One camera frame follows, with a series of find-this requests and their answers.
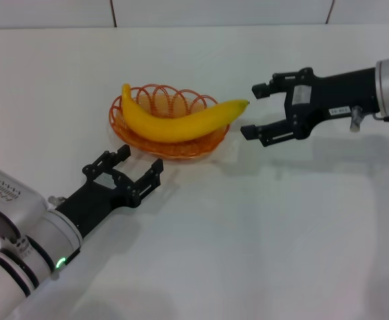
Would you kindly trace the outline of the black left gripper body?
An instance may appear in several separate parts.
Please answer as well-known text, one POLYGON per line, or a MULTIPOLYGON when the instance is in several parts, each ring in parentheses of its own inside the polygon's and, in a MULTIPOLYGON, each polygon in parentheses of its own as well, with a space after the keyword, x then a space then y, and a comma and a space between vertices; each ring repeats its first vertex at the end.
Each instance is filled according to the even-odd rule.
POLYGON ((85 238, 113 210, 136 207, 137 182, 119 172, 87 177, 85 184, 57 207, 85 238))

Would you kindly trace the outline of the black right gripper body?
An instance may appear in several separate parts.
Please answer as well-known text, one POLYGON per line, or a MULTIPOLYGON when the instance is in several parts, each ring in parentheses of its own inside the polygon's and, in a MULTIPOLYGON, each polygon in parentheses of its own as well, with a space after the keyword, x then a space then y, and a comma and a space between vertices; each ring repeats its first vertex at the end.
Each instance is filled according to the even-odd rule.
POLYGON ((375 69, 317 77, 311 68, 285 77, 283 131, 291 139, 306 139, 319 123, 350 117, 359 108, 363 115, 379 112, 375 69))

